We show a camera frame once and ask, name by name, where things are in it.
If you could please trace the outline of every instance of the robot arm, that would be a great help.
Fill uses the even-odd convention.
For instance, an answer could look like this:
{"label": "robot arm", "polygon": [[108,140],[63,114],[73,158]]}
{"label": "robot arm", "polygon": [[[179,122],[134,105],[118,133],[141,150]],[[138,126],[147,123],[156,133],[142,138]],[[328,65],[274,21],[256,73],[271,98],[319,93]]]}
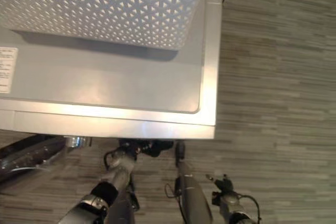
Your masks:
{"label": "robot arm", "polygon": [[58,224],[103,224],[110,206],[130,184],[137,155],[157,157],[173,146],[172,141],[121,140],[120,147],[107,152],[104,164],[107,173],[90,194],[74,206]]}
{"label": "robot arm", "polygon": [[122,148],[113,152],[109,172],[58,224],[103,224],[110,206],[129,184],[134,165],[134,157]]}
{"label": "robot arm", "polygon": [[[223,180],[215,180],[214,178],[206,175],[211,180],[220,192],[214,191],[212,193],[212,204],[219,206],[219,212],[223,216],[227,224],[259,224],[260,212],[259,205],[251,196],[240,195],[234,191],[232,181],[224,175]],[[243,206],[240,204],[240,199],[248,197],[251,198],[258,208],[258,221],[253,221],[247,214]]]}

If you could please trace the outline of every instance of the white plastic basket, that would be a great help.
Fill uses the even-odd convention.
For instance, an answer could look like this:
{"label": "white plastic basket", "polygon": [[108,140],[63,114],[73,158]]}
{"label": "white plastic basket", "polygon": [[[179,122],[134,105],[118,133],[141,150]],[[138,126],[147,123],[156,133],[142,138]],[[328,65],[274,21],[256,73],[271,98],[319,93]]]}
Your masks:
{"label": "white plastic basket", "polygon": [[198,0],[0,0],[12,30],[179,50]]}

